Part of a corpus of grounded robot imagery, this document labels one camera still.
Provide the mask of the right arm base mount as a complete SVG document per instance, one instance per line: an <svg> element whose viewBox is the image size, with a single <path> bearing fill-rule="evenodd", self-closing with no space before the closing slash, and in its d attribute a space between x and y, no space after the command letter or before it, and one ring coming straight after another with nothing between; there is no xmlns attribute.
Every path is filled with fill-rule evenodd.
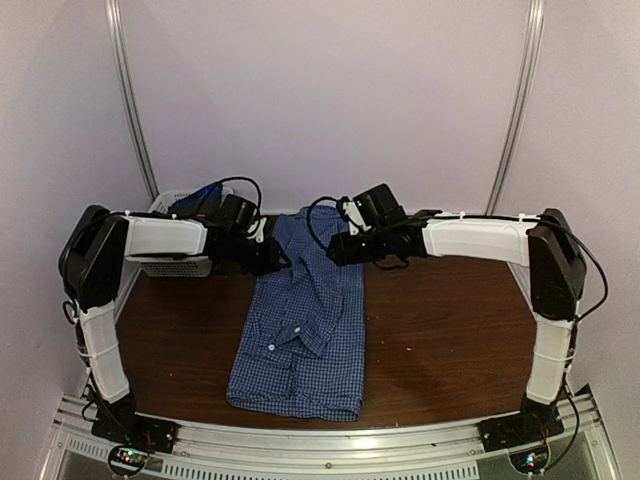
<svg viewBox="0 0 640 480"><path fill-rule="evenodd" d="M526 397L516 413L482 420L478 429L485 453L505 450L515 471L528 477L551 465L549 440L565 431L557 401L545 405Z"/></svg>

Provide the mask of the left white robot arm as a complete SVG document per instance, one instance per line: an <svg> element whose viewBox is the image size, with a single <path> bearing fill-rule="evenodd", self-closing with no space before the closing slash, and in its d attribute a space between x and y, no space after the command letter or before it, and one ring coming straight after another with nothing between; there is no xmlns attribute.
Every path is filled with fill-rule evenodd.
<svg viewBox="0 0 640 480"><path fill-rule="evenodd" d="M58 268L68 297L63 309L101 400L114 404L130 393L115 327L124 263L207 258L234 261L255 276L278 272L291 261L266 222L255 203L234 194L171 213L85 210Z"/></svg>

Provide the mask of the white plastic laundry basket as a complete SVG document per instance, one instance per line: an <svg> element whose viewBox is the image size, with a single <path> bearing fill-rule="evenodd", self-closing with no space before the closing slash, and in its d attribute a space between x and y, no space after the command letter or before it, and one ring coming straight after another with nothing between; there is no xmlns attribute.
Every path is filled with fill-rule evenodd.
<svg viewBox="0 0 640 480"><path fill-rule="evenodd" d="M211 272L212 261L203 252L205 230L196 222L215 210L206 216L195 217L168 213L176 200L199 189L170 190L159 194L149 209L151 216L137 222L129 256L148 276L206 277ZM232 193L232 188L223 186L222 201Z"/></svg>

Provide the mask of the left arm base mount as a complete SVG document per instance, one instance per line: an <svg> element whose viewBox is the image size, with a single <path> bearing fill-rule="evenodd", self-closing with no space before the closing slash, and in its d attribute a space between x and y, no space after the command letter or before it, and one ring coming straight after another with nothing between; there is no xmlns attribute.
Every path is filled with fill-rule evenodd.
<svg viewBox="0 0 640 480"><path fill-rule="evenodd" d="M128 479L141 473L152 454L173 452L178 424L138 414L132 394L109 404L87 386L85 398L81 416L91 424L93 436L114 443L106 463L117 477Z"/></svg>

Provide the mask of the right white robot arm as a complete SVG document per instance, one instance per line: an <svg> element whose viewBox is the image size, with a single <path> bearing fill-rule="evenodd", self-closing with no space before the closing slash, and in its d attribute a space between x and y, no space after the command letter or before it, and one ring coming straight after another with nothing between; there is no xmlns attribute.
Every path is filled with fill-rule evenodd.
<svg viewBox="0 0 640 480"><path fill-rule="evenodd" d="M562 212L490 217L423 209L407 214L386 184L337 205L348 230L331 238L326 253L338 266L389 256L403 265L413 257L455 256L528 270L536 339L525 397L533 404L514 417L512 430L519 440L535 440L551 424L545 405L558 397L572 361L586 277L584 254Z"/></svg>

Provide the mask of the blue plaid long sleeve shirt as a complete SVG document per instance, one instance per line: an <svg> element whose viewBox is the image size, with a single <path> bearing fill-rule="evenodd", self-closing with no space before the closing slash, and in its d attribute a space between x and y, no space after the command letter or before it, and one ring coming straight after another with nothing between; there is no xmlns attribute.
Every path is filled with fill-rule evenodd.
<svg viewBox="0 0 640 480"><path fill-rule="evenodd" d="M280 216L274 236L291 265L261 276L226 391L246 410L350 422L365 383L365 278L361 265L336 266L323 251L347 231L334 207Z"/></svg>

